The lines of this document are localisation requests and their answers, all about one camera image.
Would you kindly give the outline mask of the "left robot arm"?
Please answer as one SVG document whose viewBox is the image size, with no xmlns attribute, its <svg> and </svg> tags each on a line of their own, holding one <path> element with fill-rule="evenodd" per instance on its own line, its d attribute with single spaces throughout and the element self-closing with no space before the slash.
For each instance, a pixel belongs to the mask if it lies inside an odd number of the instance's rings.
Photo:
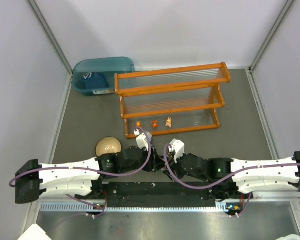
<svg viewBox="0 0 300 240">
<path fill-rule="evenodd" d="M 71 195 L 82 199 L 97 198 L 102 181 L 127 177 L 140 171 L 155 173 L 164 162 L 155 148 L 131 146 L 117 153 L 106 153 L 79 162 L 40 164 L 29 160 L 16 173 L 10 186 L 16 204 L 28 204 L 46 197 Z"/>
</svg>

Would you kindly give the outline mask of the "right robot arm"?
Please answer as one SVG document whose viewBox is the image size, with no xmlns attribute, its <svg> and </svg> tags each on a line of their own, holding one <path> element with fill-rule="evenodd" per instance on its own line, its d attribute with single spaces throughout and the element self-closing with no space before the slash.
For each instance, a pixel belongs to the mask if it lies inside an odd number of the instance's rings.
<svg viewBox="0 0 300 240">
<path fill-rule="evenodd" d="M 257 191 L 300 192 L 300 151 L 275 160 L 203 159 L 185 153 L 169 160 L 165 152 L 163 161 L 177 183 L 191 190 L 211 190 L 217 199 Z"/>
</svg>

